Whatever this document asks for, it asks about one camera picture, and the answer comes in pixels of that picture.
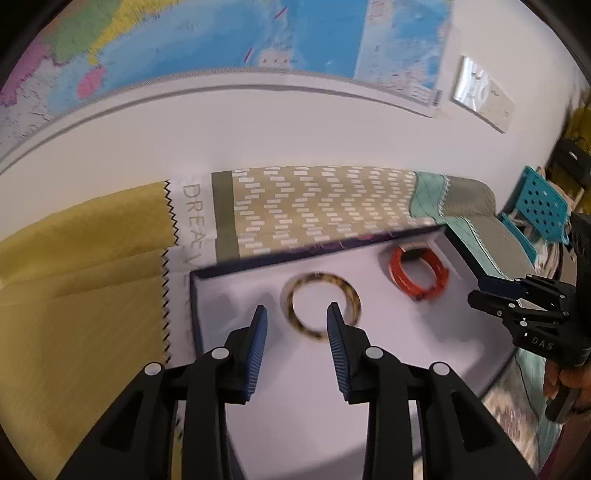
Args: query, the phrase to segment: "pink region on map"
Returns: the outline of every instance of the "pink region on map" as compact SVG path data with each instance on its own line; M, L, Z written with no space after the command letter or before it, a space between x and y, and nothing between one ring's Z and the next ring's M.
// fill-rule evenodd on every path
M91 71L89 71L86 75L82 77L82 80L78 84L78 88L76 89L76 94L78 95L79 99L88 98L92 96L103 80L103 75L106 72L106 68L104 66L99 66Z
M40 37L35 38L18 60L0 91L0 105L14 105L17 102L17 90L21 83L35 73L43 59L49 58L50 46Z

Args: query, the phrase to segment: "white wall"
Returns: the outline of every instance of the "white wall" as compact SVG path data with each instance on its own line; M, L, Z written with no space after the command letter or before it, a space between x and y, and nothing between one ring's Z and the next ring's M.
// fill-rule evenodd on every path
M117 111L36 148L0 176L0 238L84 200L186 173L273 164L363 164L472 177L508 198L544 164L580 72L519 0L455 0L462 54L515 101L503 135L445 103L430 119L321 93L192 93Z

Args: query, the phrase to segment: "orange bracelet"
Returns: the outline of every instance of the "orange bracelet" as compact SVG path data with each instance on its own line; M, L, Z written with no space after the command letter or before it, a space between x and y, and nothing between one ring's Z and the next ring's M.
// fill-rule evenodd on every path
M423 259L435 273L437 280L431 288L425 289L413 283L402 268L403 262L419 259ZM436 297L445 290L449 281L449 270L443 266L439 257L424 242L402 244L396 247L390 258L389 270L396 285L417 301Z

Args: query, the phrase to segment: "human hand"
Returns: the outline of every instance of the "human hand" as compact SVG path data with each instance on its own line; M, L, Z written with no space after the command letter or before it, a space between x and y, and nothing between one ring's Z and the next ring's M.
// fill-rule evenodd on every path
M556 398L560 384L569 388L580 388L581 393L574 406L576 408L591 407L591 365L573 370L562 370L551 360L546 360L544 375L544 395Z

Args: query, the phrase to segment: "world map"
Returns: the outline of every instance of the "world map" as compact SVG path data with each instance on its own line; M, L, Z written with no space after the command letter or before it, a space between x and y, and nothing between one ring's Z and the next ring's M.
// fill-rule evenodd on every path
M428 105L452 0L74 0L0 90L0 158L58 116L146 80L304 70Z

